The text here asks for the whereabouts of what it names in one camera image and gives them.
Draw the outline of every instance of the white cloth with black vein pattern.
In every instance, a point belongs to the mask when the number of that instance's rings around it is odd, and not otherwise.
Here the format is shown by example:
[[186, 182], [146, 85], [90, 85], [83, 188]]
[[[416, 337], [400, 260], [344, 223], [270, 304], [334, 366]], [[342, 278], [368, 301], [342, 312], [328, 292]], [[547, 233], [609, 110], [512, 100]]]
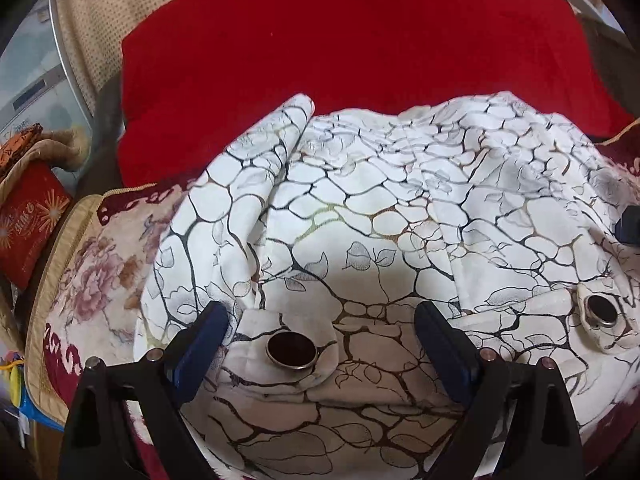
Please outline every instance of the white cloth with black vein pattern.
[[[216, 470], [424, 474], [461, 411], [415, 336], [423, 300], [505, 359], [555, 359], [588, 434], [640, 380], [640, 254], [612, 235], [636, 178], [508, 92], [398, 116], [313, 111], [291, 98], [210, 163], [142, 295], [136, 358], [210, 300], [228, 308], [225, 347], [182, 410]], [[581, 322], [581, 287], [613, 298], [618, 331]], [[268, 361], [287, 328], [318, 346], [314, 368]]]

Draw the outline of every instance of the red cushion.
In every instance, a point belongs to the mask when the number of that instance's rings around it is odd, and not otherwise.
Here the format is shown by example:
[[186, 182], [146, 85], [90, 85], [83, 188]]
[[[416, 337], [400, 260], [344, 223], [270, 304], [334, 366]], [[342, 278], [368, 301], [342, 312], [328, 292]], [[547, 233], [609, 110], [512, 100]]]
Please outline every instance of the red cushion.
[[122, 51], [127, 186], [203, 168], [297, 92], [321, 114], [510, 90], [591, 136], [632, 120], [564, 0], [174, 0]]

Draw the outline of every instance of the metal screw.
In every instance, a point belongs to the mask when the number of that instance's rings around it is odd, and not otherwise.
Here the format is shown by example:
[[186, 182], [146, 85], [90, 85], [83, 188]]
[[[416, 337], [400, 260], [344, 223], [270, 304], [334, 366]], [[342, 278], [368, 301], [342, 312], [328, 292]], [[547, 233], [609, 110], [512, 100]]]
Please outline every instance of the metal screw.
[[164, 351], [161, 348], [152, 348], [151, 350], [149, 350], [149, 352], [146, 353], [145, 357], [147, 361], [155, 363], [156, 361], [162, 359], [163, 355]]
[[498, 358], [498, 354], [493, 348], [481, 348], [480, 357], [483, 361], [491, 362]]
[[102, 359], [93, 355], [84, 362], [84, 367], [89, 368], [89, 370], [95, 370], [101, 362]]
[[542, 364], [547, 370], [555, 370], [556, 366], [558, 366], [551, 357], [543, 357], [540, 359], [540, 364]]

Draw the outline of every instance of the metal grommet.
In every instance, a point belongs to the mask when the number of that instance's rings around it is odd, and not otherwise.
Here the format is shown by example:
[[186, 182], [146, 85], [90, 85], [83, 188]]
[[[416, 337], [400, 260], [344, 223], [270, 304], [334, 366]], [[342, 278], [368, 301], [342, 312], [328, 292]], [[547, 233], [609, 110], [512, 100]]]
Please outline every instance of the metal grommet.
[[556, 362], [551, 357], [540, 358], [540, 361], [538, 361], [538, 362], [541, 365], [543, 365], [543, 367], [545, 367], [547, 370], [555, 370], [556, 367], [558, 366], [556, 364]]
[[94, 370], [100, 365], [101, 362], [102, 359], [96, 357], [95, 355], [92, 355], [84, 362], [84, 367], [89, 368], [89, 370]]
[[493, 348], [481, 348], [480, 358], [483, 361], [495, 361], [498, 358], [498, 353]]
[[299, 332], [278, 332], [267, 341], [267, 355], [278, 366], [303, 370], [316, 364], [318, 349], [311, 339]]
[[164, 355], [164, 351], [161, 348], [152, 348], [145, 354], [145, 357], [147, 361], [151, 361], [152, 363], [155, 363], [156, 361], [159, 361], [160, 359], [162, 359], [163, 355]]
[[618, 310], [615, 305], [599, 294], [593, 294], [584, 300], [586, 317], [591, 324], [603, 328], [612, 328], [618, 322]]

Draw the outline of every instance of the black bracket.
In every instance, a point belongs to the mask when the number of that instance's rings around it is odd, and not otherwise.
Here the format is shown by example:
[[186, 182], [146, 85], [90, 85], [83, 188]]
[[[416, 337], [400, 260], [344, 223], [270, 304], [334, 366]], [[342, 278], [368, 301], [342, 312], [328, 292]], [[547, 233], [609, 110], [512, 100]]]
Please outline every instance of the black bracket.
[[466, 407], [429, 470], [428, 480], [471, 480], [509, 400], [513, 420], [492, 478], [578, 480], [582, 444], [574, 409], [555, 361], [505, 362], [493, 349], [477, 350], [431, 301], [415, 311], [415, 331], [449, 396]]
[[144, 480], [124, 402], [136, 400], [171, 480], [215, 480], [209, 463], [180, 416], [193, 399], [225, 336], [224, 305], [211, 302], [188, 329], [162, 351], [136, 363], [105, 366], [89, 358], [66, 420], [59, 480]]

